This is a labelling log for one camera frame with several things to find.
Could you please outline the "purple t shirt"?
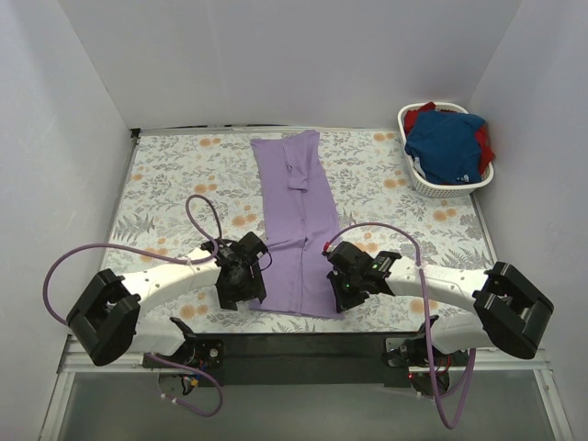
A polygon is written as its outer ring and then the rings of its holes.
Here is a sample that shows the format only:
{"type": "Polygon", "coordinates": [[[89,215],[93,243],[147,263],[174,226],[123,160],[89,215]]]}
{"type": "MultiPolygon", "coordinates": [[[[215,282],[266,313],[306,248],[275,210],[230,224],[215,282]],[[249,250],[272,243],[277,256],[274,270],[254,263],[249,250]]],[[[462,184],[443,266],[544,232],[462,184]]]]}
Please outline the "purple t shirt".
{"type": "Polygon", "coordinates": [[[263,274],[266,298],[250,303],[254,311],[341,317],[327,279],[332,266],[322,255],[340,227],[318,154],[319,141],[316,130],[251,141],[261,183],[266,246],[272,257],[263,274]]]}

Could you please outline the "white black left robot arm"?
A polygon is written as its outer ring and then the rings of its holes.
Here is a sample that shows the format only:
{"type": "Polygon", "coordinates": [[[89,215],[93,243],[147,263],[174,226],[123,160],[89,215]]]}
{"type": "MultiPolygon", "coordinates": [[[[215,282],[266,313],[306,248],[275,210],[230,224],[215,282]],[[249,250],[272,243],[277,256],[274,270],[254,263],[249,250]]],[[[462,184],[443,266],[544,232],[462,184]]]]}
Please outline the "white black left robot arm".
{"type": "Polygon", "coordinates": [[[146,315],[200,288],[215,288],[222,309],[266,298],[260,260],[268,249],[254,233],[238,241],[203,243],[175,263],[116,275],[107,268],[94,275],[67,315],[66,322],[93,364],[103,367],[127,352],[154,354],[173,366],[214,366],[210,351],[181,319],[151,322],[146,315]]]}

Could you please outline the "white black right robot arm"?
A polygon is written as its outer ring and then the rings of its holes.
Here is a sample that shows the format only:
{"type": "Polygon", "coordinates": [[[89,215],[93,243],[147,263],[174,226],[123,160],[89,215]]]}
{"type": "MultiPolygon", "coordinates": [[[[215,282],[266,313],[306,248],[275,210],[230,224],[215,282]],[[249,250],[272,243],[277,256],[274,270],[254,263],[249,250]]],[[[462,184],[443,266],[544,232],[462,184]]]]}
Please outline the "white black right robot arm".
{"type": "Polygon", "coordinates": [[[327,277],[340,312],[379,294],[433,300],[461,310],[423,325],[415,352],[426,365],[457,351],[486,347],[532,359],[554,312],[547,296],[505,262],[487,270],[419,267],[398,253],[372,257],[349,242],[325,248],[323,254],[333,267],[327,277]]]}

